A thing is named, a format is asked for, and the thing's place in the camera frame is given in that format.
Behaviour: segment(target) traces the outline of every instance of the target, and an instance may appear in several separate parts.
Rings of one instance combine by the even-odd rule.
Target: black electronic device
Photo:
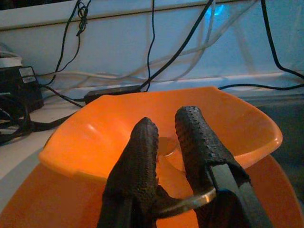
[[[24,102],[29,112],[43,106],[41,90],[31,66],[0,68],[0,95],[18,98]],[[14,116],[22,116],[14,103],[6,102],[0,108]],[[0,118],[7,119],[7,116],[0,112]]]

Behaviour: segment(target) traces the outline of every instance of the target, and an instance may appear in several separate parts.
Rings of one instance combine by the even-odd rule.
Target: blue light
[[[220,15],[220,14],[223,12],[224,8],[225,8],[225,5],[223,5],[223,4],[220,5],[220,6],[218,6],[218,7],[216,7],[216,8],[215,8],[215,12],[214,12],[214,16]],[[211,8],[209,8],[209,9],[207,10],[207,15],[208,15],[208,16],[211,16]]]

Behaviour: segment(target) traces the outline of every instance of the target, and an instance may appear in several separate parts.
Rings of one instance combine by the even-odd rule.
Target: label sticker
[[[31,67],[20,68],[20,75],[24,83],[35,82],[36,78],[34,77],[34,72]]]

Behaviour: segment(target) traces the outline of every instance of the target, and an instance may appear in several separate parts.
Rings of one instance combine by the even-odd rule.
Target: white wall
[[[217,8],[221,7],[223,10],[215,17],[213,30],[217,30],[230,15],[247,4],[248,1],[219,3]],[[304,70],[304,0],[268,0],[266,4],[282,65]],[[173,54],[177,50],[201,9],[202,6],[156,12],[156,40],[151,60]],[[56,7],[51,10],[56,14]],[[208,22],[207,15],[187,48],[196,47],[201,42],[200,33],[206,34]],[[24,65],[33,66],[36,73],[47,73],[56,67],[64,27],[65,24],[56,24],[1,31],[0,42],[23,56]],[[66,42],[64,63],[75,52],[76,29],[77,22],[72,23]],[[148,13],[89,20],[86,31],[82,34],[80,54],[67,70],[127,73],[145,63],[151,37],[151,15]],[[174,64],[161,75],[161,78],[178,76],[187,68],[187,60],[191,60],[192,57],[193,55],[189,55],[182,58],[186,61]],[[271,56],[262,10],[258,3],[205,52],[198,65],[185,78],[278,71]]]

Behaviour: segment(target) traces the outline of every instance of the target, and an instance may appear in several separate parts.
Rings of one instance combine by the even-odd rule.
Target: black rubber grip
[[[249,181],[249,176],[209,127],[198,107],[180,108],[175,115],[175,128],[186,177],[193,191],[208,184],[208,168],[219,164],[228,164],[236,179]]]

